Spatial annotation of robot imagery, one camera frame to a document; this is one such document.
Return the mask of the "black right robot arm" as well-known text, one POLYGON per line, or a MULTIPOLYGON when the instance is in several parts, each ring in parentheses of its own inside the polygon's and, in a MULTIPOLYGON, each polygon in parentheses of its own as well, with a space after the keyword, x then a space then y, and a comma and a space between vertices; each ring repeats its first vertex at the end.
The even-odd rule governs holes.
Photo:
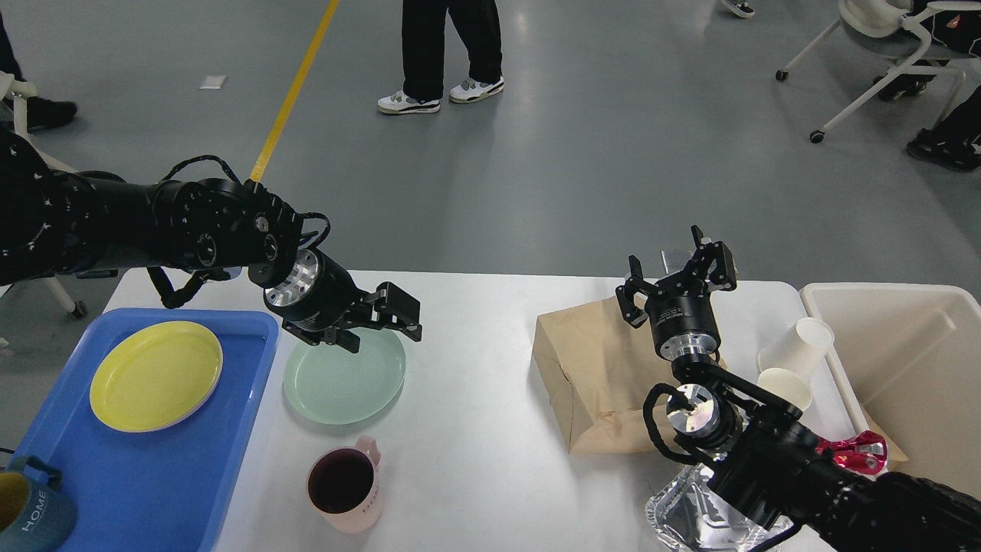
POLYGON ((870 479, 841 467, 800 422, 787 399, 729 373, 710 296, 736 289, 730 249, 691 227, 694 253, 684 267, 648 282, 628 256, 615 290, 624 321, 651 325, 655 352, 671 363, 675 384, 659 382, 641 413, 665 458, 705 465, 708 487, 770 530, 788 530, 756 546, 768 550, 811 527, 838 551, 977 551, 979 501, 927 478, 888 472, 870 479))

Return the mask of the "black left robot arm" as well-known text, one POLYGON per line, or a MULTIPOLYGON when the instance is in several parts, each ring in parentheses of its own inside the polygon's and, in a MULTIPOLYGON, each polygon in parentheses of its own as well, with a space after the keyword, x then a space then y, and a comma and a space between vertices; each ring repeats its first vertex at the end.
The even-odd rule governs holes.
POLYGON ((325 233, 303 224, 259 182, 227 178, 153 185, 109 172, 53 170, 24 137, 2 133, 3 285, 58 274, 101 276, 145 268, 162 304, 186 304, 228 267, 245 267, 284 329, 309 345, 356 353, 357 327, 422 338, 420 303, 389 281, 359 289, 319 251, 325 233))

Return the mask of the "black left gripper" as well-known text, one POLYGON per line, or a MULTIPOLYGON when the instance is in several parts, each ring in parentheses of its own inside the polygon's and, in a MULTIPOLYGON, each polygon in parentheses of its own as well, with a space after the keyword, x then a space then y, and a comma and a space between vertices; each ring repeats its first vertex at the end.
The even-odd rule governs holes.
POLYGON ((263 301, 281 317, 281 327, 312 347, 328 343, 358 353, 365 336, 388 330, 421 341, 417 298, 392 282, 378 285, 372 305, 364 301, 367 296, 329 256, 319 249, 302 248, 287 278, 266 289, 263 301), (377 321, 372 320, 372 310, 378 314, 377 321))

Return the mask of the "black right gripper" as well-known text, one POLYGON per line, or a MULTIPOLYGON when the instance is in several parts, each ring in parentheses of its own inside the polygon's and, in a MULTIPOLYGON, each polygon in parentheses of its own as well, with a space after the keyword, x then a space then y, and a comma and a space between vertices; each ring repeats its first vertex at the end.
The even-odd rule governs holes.
POLYGON ((732 292, 738 287, 728 245, 705 237, 697 225, 691 226, 691 237, 696 251, 683 267, 684 296, 660 294, 659 285, 645 279, 637 256, 628 256, 624 284, 615 289, 621 317, 635 329, 649 319, 655 352, 667 361, 684 354, 718 356, 722 340, 711 293, 732 292), (637 294, 648 298, 647 310, 635 303, 637 294))

